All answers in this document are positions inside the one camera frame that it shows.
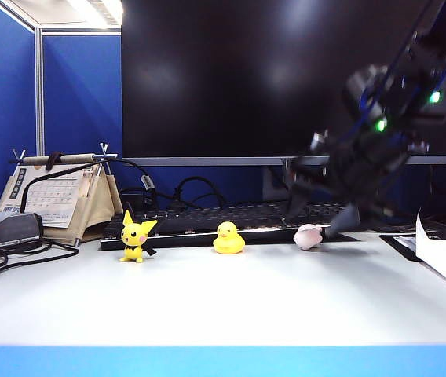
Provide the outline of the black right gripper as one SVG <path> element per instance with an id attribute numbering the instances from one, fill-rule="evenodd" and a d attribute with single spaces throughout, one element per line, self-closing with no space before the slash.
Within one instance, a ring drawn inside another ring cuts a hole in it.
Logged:
<path id="1" fill-rule="evenodd" d="M 326 227 L 325 237 L 332 238 L 358 229 L 361 219 L 357 205 L 368 207 L 375 201 L 382 181 L 400 170 L 412 155 L 426 154 L 430 145 L 415 130 L 378 120 L 372 126 L 361 127 L 348 141 L 336 141 L 328 133 L 315 133 L 310 149 L 324 152 L 327 161 L 314 168 L 305 156 L 291 160 L 293 176 L 283 219 L 286 223 L 296 221 L 305 213 L 312 191 L 323 190 L 350 203 Z"/>

